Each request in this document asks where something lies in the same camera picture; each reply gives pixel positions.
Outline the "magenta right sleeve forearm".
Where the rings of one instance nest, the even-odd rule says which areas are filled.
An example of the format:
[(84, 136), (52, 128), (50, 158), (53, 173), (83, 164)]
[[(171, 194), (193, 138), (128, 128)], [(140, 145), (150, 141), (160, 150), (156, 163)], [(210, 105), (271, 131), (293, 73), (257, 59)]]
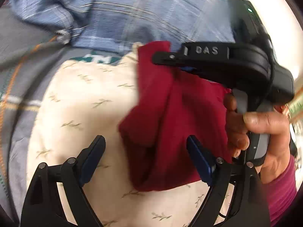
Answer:
[(283, 217), (284, 212), (291, 205), (297, 194), (295, 162), (292, 155), (290, 156), (286, 170), (272, 182), (264, 184), (264, 188), (269, 207), (271, 226), (274, 226)]

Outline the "person's right hand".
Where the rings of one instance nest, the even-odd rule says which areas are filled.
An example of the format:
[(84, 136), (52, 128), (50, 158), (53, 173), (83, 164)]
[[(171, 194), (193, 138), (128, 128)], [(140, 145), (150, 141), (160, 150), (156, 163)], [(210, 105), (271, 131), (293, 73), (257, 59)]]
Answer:
[(224, 98), (226, 107), (227, 146), (232, 157), (240, 155), (249, 148), (247, 133), (269, 134), (270, 140), (263, 165), (256, 168), (261, 182), (270, 183), (278, 178), (288, 167), (290, 161), (290, 124), (283, 114), (272, 112), (236, 113), (237, 103), (234, 96)]

